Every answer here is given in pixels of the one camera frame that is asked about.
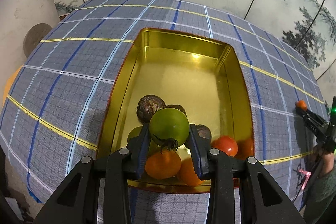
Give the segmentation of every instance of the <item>yellow stripe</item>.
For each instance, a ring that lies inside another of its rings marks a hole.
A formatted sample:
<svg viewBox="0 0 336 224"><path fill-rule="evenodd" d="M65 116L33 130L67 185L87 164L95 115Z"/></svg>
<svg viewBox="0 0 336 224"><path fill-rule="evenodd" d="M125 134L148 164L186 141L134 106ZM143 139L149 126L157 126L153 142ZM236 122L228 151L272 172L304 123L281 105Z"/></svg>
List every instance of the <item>yellow stripe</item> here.
<svg viewBox="0 0 336 224"><path fill-rule="evenodd" d="M257 71L257 72L260 72L260 73L262 73L262 74L265 74L265 75L267 75L267 76L269 76L269 77L272 77L272 78L274 78L274 79L278 79L279 81L281 81L281 82L283 82L283 83L285 83L285 84L287 84L287 85L292 86L293 88L295 88L295 89L301 91L302 93L308 95L309 97L312 97L314 100L318 101L319 103L324 104L324 102L322 102L320 99L316 98L315 96L311 95L310 93L306 92L305 90L299 88L298 86L294 85L293 83L291 83L291 82L289 82L289 81L287 81L287 80L285 80L285 79L283 79L283 78L281 78L281 77L279 77L279 76L276 76L276 75L274 75L274 74L272 74L272 73L270 73L270 72L268 72L268 71L262 70L262 69L260 69L260 68L257 68L257 67L255 67L255 66L252 66L252 65L250 65L250 64L248 64L248 63L246 63L246 62L243 62L243 61L239 61L239 63L240 63L241 65L243 65L243 66L249 67L249 68L251 68L251 69L253 69L253 70Z"/></svg>
<svg viewBox="0 0 336 224"><path fill-rule="evenodd" d="M32 117L34 120L39 121L42 125L44 125L45 127L49 128L50 130L56 132L58 135L61 135L64 138L67 138L68 140L75 140L76 143L85 146L88 149L92 149L92 150L97 150L97 146L93 143L90 143L88 141L85 141L81 138L75 138L74 135L65 132L64 130L61 130L57 127L55 127L54 125L50 124L49 122L41 119L40 117L38 117L36 114L34 114L33 112L31 112L30 110L28 110L27 108L25 108L24 106L21 106L19 104L18 101L16 101L13 97L11 97L10 95L7 95L7 98L14 104L16 105L20 110L22 110L25 114L29 115L30 117Z"/></svg>
<svg viewBox="0 0 336 224"><path fill-rule="evenodd" d="M67 37L67 38L58 38L58 39L47 39L47 40L41 40L41 42L59 42L59 41L67 41L67 40L75 40L75 41L81 41L81 40L92 40L92 41L110 41L110 42L119 42L120 39L115 38L96 38L96 37L89 37L89 38L79 38L79 37ZM133 40L123 40L123 42L130 42L133 43Z"/></svg>
<svg viewBox="0 0 336 224"><path fill-rule="evenodd" d="M306 152L306 153L302 153L302 154L298 154L298 155L289 156L289 157L283 157L283 158L273 159L273 160L263 160L261 163L263 165L278 164L278 163L289 161L289 160L299 159L299 158L307 156L307 155L309 155L311 153L312 153L312 151Z"/></svg>
<svg viewBox="0 0 336 224"><path fill-rule="evenodd" d="M84 7L84 8L77 8L75 10L84 10L84 9L91 9L91 8L100 8L100 7L115 7L115 6L129 6L129 7L147 7L147 5L136 5L136 4L105 4L105 5L101 5L101 6L91 6L91 7ZM161 6L150 6L150 8L158 8L158 9L169 9L169 10L174 10L174 11L179 11L179 12L184 12L184 13L188 13L188 14L194 14L194 15L198 15L198 16L202 16L202 17L206 17L206 15L204 14L200 14L200 13L196 13L196 12L192 12L192 11L187 11L187 10L181 10L181 9L176 9L176 8L172 8L172 7L161 7ZM234 25L232 24L231 22L228 22L226 20L222 20L220 18L216 18L216 17L211 17L209 16L209 18L213 19L213 20L217 20L217 21L220 21L220 22L224 22L226 24L229 24L229 25L232 25L232 26L235 26L245 32L248 32L252 35L256 35L257 37L261 38L262 40L265 40L266 42L274 45L275 47L277 47L280 51L283 51L284 53L286 53L288 56L290 56L291 58L293 58L294 60L296 60L297 62L299 62L302 66L304 66L307 70L310 70L312 71L310 68L306 67L305 64L303 64L301 61L297 60L293 55L291 55L290 53L286 52L284 49L280 48L279 46L273 44L271 41L268 41L267 39L253 33L253 32L250 32L240 26L237 26L237 25Z"/></svg>
<svg viewBox="0 0 336 224"><path fill-rule="evenodd" d="M50 130L56 132L57 134L61 135L64 138L67 138L68 140L75 140L75 142L77 142L80 145L83 145L85 147L87 147L88 149L92 149L92 150L96 150L97 147L96 145L87 142L83 139L80 138L75 138L72 134L65 132L57 127L55 127L54 125L50 124L49 122L39 118L36 114L34 114L33 112L31 112L30 110L28 110L26 107L24 106L20 106L19 102L16 101L13 97L11 97L10 95L7 95L7 98L14 104L16 105L20 110L22 110L24 113L26 113L27 115L29 115L30 117L32 117L34 120L39 121L42 125L44 125L45 127L49 128ZM263 165L271 165L271 164L277 164L277 163L281 163L281 162L285 162L285 161L289 161L289 160L295 160L295 159L299 159L302 158L306 155L311 154L311 152L306 152L306 153L302 153L302 154L298 154L298 155L294 155L294 156L288 156L288 157L283 157L283 158L278 158L278 159L271 159L271 160L263 160L262 164Z"/></svg>

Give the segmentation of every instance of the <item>pink ribbon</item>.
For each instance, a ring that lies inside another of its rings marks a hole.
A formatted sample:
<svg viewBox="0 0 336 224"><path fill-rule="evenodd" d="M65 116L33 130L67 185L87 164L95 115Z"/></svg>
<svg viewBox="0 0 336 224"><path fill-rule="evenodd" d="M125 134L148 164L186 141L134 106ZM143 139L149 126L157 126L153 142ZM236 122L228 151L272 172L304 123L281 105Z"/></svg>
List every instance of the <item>pink ribbon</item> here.
<svg viewBox="0 0 336 224"><path fill-rule="evenodd" d="M302 184L302 186L301 186L301 190L304 190L304 188L306 187L307 182L308 182L308 180L309 180L309 177L310 177L310 175L311 175L311 172L309 172L309 171L305 171L305 170L303 170L303 169L300 169L299 172L304 174L304 178L303 178L304 182L303 182L303 184Z"/></svg>

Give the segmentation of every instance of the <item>orange object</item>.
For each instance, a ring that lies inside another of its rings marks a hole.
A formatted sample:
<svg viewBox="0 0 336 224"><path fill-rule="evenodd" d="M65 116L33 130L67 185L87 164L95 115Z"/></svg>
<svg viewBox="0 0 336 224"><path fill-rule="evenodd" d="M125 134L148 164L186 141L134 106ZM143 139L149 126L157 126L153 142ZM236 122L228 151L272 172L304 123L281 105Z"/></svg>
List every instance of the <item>orange object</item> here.
<svg viewBox="0 0 336 224"><path fill-rule="evenodd" d="M236 156L238 152L238 145L236 141L229 136L219 137L212 142L212 147L225 152L229 156Z"/></svg>
<svg viewBox="0 0 336 224"><path fill-rule="evenodd" d="M245 160L249 156L254 155L254 141L252 138L239 141L238 143L238 153L236 158Z"/></svg>
<svg viewBox="0 0 336 224"><path fill-rule="evenodd" d="M301 108L304 111L307 111L307 105L306 105L304 100L299 100L299 101L295 102L295 106Z"/></svg>
<svg viewBox="0 0 336 224"><path fill-rule="evenodd" d="M16 70L16 72L14 72L7 80L6 82L6 85L5 85L5 89L3 91L3 96L2 96L2 106L5 104L5 100L6 100L6 97L7 97L7 94L9 92L9 90L11 89L11 86L16 78L16 76L18 75L20 69L22 68L22 66L20 66L20 68L18 68Z"/></svg>
<svg viewBox="0 0 336 224"><path fill-rule="evenodd" d="M177 174L177 178L189 186L198 186L203 182L197 177L191 158L182 161L181 169Z"/></svg>
<svg viewBox="0 0 336 224"><path fill-rule="evenodd" d="M154 179L167 179L177 174L181 168L181 158L173 150L162 150L150 156L145 165L145 170Z"/></svg>

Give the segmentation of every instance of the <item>blue checkered tablecloth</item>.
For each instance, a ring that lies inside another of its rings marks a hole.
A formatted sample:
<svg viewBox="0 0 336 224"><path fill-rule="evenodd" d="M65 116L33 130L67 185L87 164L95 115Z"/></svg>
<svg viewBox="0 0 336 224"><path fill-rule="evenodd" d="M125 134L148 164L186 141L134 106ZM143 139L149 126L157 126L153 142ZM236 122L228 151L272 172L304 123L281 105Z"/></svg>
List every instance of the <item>blue checkered tablecloth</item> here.
<svg viewBox="0 0 336 224"><path fill-rule="evenodd" d="M312 134L294 102L325 119L304 58L234 15L181 0L89 0L41 41L17 75L0 116L0 145L28 189L45 202L85 155L95 157L108 98L144 27L211 37L236 51L251 102L255 156L293 199ZM208 194L130 189L134 223L204 223ZM237 221L239 194L236 192ZM300 206L301 198L295 202ZM98 208L102 222L102 195Z"/></svg>

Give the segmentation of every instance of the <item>red tomato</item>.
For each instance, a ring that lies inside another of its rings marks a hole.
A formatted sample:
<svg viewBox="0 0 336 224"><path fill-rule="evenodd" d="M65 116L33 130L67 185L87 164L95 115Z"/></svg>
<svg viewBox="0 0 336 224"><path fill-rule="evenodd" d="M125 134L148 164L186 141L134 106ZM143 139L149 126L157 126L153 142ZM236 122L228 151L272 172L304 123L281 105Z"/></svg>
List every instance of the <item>red tomato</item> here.
<svg viewBox="0 0 336 224"><path fill-rule="evenodd" d="M225 152L229 156L236 156L238 152L238 145L236 141L229 136L222 136L212 143L213 148L217 148Z"/></svg>

